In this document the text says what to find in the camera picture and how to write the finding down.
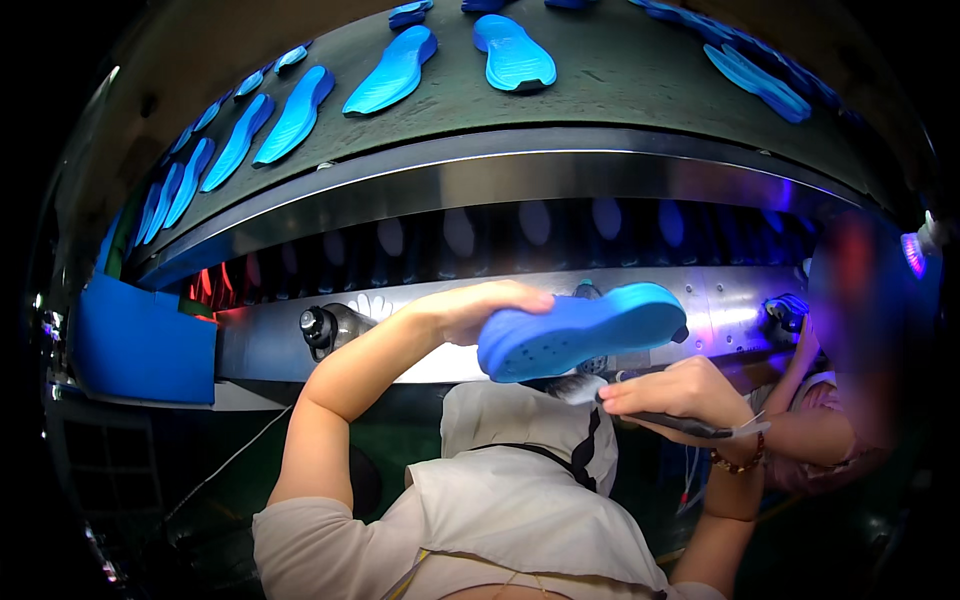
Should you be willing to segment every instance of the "white cord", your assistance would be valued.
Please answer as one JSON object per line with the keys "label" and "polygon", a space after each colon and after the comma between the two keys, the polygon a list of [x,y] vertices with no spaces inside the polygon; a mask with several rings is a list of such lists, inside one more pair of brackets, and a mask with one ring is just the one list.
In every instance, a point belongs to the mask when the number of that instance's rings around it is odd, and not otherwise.
{"label": "white cord", "polygon": [[217,476],[217,473],[219,473],[220,471],[224,470],[224,467],[226,467],[227,465],[230,464],[230,461],[232,461],[232,460],[235,459],[237,456],[239,456],[241,452],[243,452],[244,450],[246,450],[246,449],[250,446],[250,444],[253,444],[254,442],[256,442],[256,439],[259,438],[260,436],[262,436],[262,435],[263,435],[263,432],[265,432],[267,429],[270,429],[270,426],[271,426],[271,425],[273,425],[273,424],[276,423],[278,420],[280,420],[280,417],[283,417],[284,415],[286,415],[286,414],[287,414],[287,411],[290,410],[290,409],[293,408],[293,407],[294,407],[294,405],[291,404],[290,406],[288,406],[288,407],[284,408],[282,411],[280,411],[280,414],[277,415],[276,417],[274,417],[274,419],[273,419],[272,421],[270,421],[269,423],[267,423],[267,425],[266,425],[263,429],[260,430],[260,433],[258,433],[258,434],[256,434],[255,436],[253,436],[253,439],[250,440],[249,442],[247,442],[246,444],[243,444],[243,447],[240,448],[239,450],[237,450],[236,452],[234,452],[234,453],[233,453],[233,456],[229,457],[225,463],[223,463],[222,465],[220,465],[220,468],[218,468],[217,470],[213,471],[213,473],[212,473],[209,477],[207,477],[205,480],[203,480],[202,482],[200,482],[200,485],[198,485],[196,488],[194,488],[193,490],[191,490],[190,493],[187,494],[186,497],[185,497],[183,500],[181,500],[180,503],[177,504],[177,506],[174,507],[174,510],[170,511],[169,513],[167,513],[167,516],[165,516],[165,517],[163,518],[163,521],[166,522],[166,521],[170,520],[170,517],[173,516],[174,513],[180,509],[181,506],[183,506],[184,504],[186,504],[186,501],[190,499],[190,496],[192,496],[193,494],[197,493],[197,490],[199,490],[200,488],[202,488],[207,481],[209,481],[209,480],[213,479],[214,477],[216,477],[216,476]]}

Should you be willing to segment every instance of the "beaded bracelet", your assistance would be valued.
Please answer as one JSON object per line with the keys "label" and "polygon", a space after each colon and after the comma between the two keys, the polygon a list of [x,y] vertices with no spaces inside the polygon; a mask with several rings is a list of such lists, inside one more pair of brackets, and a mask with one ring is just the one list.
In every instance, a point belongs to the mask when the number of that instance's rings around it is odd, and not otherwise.
{"label": "beaded bracelet", "polygon": [[760,464],[760,460],[763,459],[763,434],[756,434],[756,454],[754,454],[753,460],[750,461],[746,466],[741,467],[731,463],[727,459],[720,456],[716,448],[710,451],[710,461],[717,467],[725,470],[731,475],[739,475],[743,471],[750,470],[751,468],[756,467]]}

